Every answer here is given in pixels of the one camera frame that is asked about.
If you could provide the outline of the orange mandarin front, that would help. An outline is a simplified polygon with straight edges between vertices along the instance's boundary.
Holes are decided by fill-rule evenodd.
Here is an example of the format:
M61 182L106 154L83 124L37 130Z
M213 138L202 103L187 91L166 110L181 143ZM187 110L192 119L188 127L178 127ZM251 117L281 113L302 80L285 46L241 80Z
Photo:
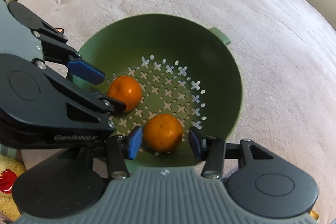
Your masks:
M182 142L183 127L174 116L158 114L146 123L143 138L155 152L171 152Z

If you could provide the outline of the orange mandarin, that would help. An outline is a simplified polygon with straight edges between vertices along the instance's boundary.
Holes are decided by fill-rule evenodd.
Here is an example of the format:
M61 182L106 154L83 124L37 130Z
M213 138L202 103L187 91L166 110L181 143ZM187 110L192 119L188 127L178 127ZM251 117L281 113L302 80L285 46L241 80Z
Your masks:
M155 152L171 152L182 142L183 127L174 116L158 114L146 123L143 138Z
M126 104L125 113L138 106L142 98L142 88L132 77L120 76L110 85L108 96Z

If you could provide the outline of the green plastic colander bowl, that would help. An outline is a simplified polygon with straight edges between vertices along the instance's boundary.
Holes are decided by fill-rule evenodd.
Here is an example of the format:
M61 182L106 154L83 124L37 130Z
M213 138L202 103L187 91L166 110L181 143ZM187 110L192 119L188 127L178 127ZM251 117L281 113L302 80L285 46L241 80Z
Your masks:
M105 73L103 83L67 78L90 93L106 93L120 76L138 81L141 102L113 118L118 134L170 114L184 132L195 127L203 136L224 139L238 121L243 91L227 45L217 28L171 15L132 16L106 26L80 49L85 61Z

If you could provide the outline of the yellow red plush toy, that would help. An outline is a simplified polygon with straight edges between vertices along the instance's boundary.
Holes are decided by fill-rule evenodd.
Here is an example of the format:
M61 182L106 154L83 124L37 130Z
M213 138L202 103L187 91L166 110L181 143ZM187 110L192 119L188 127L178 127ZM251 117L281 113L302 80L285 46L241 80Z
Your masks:
M25 171L26 167L23 163L1 155L1 223L12 223L21 216L13 200L12 191L15 180Z

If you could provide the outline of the pink bed blanket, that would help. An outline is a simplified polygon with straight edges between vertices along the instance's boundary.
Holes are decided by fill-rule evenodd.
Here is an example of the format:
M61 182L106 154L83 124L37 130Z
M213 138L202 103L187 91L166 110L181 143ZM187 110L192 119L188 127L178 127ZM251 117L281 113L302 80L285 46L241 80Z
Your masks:
M137 14L177 15L217 27L243 79L231 141L251 138L318 183L320 223L335 219L335 30L305 0L20 0L80 48Z

